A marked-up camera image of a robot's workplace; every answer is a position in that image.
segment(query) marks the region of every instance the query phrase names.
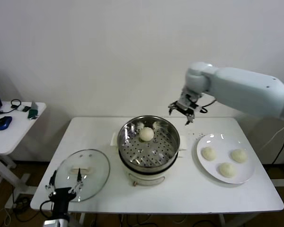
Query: wooden floor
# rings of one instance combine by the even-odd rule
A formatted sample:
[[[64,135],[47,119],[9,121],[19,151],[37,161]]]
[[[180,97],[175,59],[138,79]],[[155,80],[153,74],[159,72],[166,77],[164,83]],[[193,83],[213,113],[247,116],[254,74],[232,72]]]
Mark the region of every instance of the wooden floor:
[[[31,173],[31,177],[27,184],[31,186],[38,186],[41,178],[47,168],[47,165],[33,165],[33,164],[18,164],[17,168],[13,172],[21,177],[23,173]],[[284,171],[281,169],[272,168],[269,170],[271,178],[284,178]],[[6,201],[11,195],[11,185],[2,181],[0,184],[0,209],[4,207]],[[284,201],[284,188],[278,188],[278,192]],[[22,220],[29,219],[36,214],[36,211],[29,209],[25,213],[18,215]],[[87,214],[84,222],[84,226],[89,227],[95,218],[95,214]],[[234,215],[225,215],[225,219],[229,220]],[[183,220],[185,215],[152,215],[149,222],[156,223],[159,227],[192,227],[193,224],[199,220],[210,220],[216,226],[220,226],[218,215],[188,215],[186,220],[182,224],[176,224]],[[0,212],[0,227],[4,226],[4,219],[6,218],[6,212],[2,210]],[[123,226],[138,226],[137,218],[140,222],[143,222],[148,217],[146,215],[126,215],[124,217]],[[15,215],[11,214],[10,227],[41,227],[43,226],[45,218],[38,214],[34,219],[29,222],[21,223],[16,220]],[[119,217],[116,214],[98,214],[96,225],[97,227],[118,227],[120,226]],[[155,225],[146,225],[147,227],[156,227]],[[196,227],[212,227],[209,222],[204,222],[196,225]],[[251,221],[245,224],[246,227],[284,227],[284,210],[280,212],[261,213]]]

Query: blue mouse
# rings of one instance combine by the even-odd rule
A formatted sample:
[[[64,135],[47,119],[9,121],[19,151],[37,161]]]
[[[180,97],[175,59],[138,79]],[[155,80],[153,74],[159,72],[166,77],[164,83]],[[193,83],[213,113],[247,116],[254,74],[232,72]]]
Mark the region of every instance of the blue mouse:
[[[0,130],[7,129],[9,127],[11,120],[13,120],[13,118],[10,116],[5,116],[0,118]]]

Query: small white table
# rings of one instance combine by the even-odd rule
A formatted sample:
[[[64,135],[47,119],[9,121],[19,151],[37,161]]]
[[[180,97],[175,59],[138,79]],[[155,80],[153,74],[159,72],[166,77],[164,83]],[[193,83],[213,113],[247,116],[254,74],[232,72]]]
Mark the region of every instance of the small white table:
[[[233,118],[196,118],[184,126],[185,118],[166,118],[186,136],[187,150],[179,152],[165,181],[156,186],[133,187],[124,174],[123,163],[116,147],[110,146],[114,132],[130,118],[77,117],[73,118],[32,199],[31,207],[39,209],[48,200],[45,185],[54,170],[69,155],[88,148],[104,152],[111,164],[109,179],[102,191],[93,198],[69,204],[70,212],[93,213],[157,213],[212,214],[246,213],[282,210],[284,204],[271,180],[253,152],[249,158],[256,164],[252,178],[241,185],[220,182],[209,175],[198,162],[195,146],[198,139],[209,133],[224,133],[238,138],[253,151],[238,123]],[[44,205],[50,210],[50,204]],[[236,220],[226,226],[235,226]]]
[[[45,110],[46,105],[45,103],[36,104],[38,105],[38,115],[40,116]],[[11,110],[10,102],[2,102],[2,105],[0,111],[8,112]],[[23,102],[22,105],[31,106],[31,102]],[[25,113],[18,110],[7,114],[0,114],[0,118],[4,116],[11,116],[13,119],[7,129],[0,131],[0,159],[7,164],[7,166],[5,166],[0,162],[0,182],[2,178],[10,182],[15,187],[14,195],[15,199],[17,199],[20,194],[34,194],[36,187],[29,187],[25,184],[29,178],[29,174],[24,174],[22,178],[19,179],[9,170],[10,168],[15,168],[16,164],[8,155],[13,152],[36,120],[29,120],[27,118],[28,112]],[[11,208],[12,204],[12,197],[10,197],[5,207]]]

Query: glass lid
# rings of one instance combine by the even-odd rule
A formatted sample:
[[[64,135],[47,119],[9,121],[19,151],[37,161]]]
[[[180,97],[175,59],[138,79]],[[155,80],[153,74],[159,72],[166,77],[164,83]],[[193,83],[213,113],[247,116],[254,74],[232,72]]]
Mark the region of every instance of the glass lid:
[[[55,188],[74,187],[79,169],[83,186],[72,202],[87,200],[101,191],[108,180],[110,163],[107,156],[99,150],[80,150],[58,167]]]

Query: white robotic arm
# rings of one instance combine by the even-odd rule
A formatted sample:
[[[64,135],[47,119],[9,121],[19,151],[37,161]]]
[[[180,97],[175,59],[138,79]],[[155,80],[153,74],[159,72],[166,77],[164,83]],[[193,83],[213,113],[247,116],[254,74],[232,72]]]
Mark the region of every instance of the white robotic arm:
[[[196,103],[202,93],[234,109],[258,116],[284,120],[284,84],[275,77],[235,68],[216,68],[204,62],[193,63],[186,72],[180,99],[169,105],[193,122],[194,112],[207,110]]]

